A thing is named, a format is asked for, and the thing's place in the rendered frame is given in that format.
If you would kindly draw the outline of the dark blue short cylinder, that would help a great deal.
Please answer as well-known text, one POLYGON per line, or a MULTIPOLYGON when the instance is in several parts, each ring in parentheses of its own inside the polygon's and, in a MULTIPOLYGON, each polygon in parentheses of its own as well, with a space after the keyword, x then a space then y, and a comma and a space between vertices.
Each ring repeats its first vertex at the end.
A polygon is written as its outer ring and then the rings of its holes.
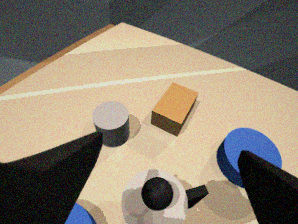
POLYGON ((238 158, 243 150, 249 150, 280 169, 282 168, 281 155, 271 139, 252 128, 235 129, 228 133, 220 143, 216 160, 223 176, 236 186, 244 188, 238 170, 238 158))
POLYGON ((93 216, 78 204, 75 204, 65 224, 97 224, 93 216))

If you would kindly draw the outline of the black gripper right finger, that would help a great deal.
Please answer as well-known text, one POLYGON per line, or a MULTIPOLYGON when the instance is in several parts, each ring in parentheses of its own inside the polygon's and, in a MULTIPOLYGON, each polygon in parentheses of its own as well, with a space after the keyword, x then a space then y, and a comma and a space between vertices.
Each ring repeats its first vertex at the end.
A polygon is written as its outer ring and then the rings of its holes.
POLYGON ((298 224, 296 176, 249 150, 241 152, 238 170, 259 224, 298 224))

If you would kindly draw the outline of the tan wooden block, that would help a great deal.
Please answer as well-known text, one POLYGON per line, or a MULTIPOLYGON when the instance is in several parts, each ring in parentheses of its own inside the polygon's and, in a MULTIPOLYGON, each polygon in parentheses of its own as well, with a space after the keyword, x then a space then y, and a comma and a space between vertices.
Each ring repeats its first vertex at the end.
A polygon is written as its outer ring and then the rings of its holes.
POLYGON ((199 92, 173 82, 153 108, 151 124, 177 137, 198 94, 199 92))

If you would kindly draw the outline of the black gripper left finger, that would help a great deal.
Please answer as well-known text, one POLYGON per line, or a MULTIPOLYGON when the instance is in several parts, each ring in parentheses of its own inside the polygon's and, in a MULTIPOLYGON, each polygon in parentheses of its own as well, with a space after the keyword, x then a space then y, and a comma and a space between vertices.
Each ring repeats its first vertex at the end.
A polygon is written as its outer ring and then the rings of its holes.
POLYGON ((90 177, 102 133, 0 162, 0 224, 65 224, 90 177))

